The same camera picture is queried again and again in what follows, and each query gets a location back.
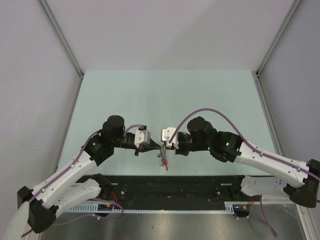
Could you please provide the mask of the red handled keyring holder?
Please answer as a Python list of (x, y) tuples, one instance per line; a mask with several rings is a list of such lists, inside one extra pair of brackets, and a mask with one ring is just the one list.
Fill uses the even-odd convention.
[(166, 152), (166, 147), (164, 144), (160, 146), (160, 153), (158, 154), (158, 157), (161, 158), (161, 166), (165, 167), (165, 170), (169, 170), (169, 164), (168, 164), (168, 159), (167, 159), (167, 152)]

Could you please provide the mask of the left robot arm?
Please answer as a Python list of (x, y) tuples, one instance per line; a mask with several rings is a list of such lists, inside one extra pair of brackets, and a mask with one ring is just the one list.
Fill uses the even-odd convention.
[(78, 154), (63, 168), (32, 188), (20, 188), (17, 192), (17, 206), (28, 203), (26, 222), (31, 231), (36, 234), (44, 232), (74, 205), (89, 199), (107, 199), (111, 193), (111, 183), (100, 173), (81, 186), (72, 188), (72, 184), (110, 158), (115, 148), (134, 150), (136, 156), (160, 150), (161, 146), (151, 139), (146, 125), (136, 124), (135, 128), (135, 133), (129, 132), (125, 129), (123, 117), (111, 115), (100, 130), (88, 137)]

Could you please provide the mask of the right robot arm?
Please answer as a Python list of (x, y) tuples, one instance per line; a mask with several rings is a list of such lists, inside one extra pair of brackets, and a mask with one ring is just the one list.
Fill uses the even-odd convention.
[(264, 150), (240, 135), (217, 131), (210, 122), (196, 117), (187, 124), (188, 133), (168, 127), (161, 131), (161, 140), (176, 155), (209, 151), (223, 163), (237, 163), (261, 170), (270, 176), (244, 176), (230, 188), (231, 196), (242, 201), (247, 196), (269, 195), (289, 198), (293, 203), (315, 208), (318, 203), (320, 163), (290, 159)]

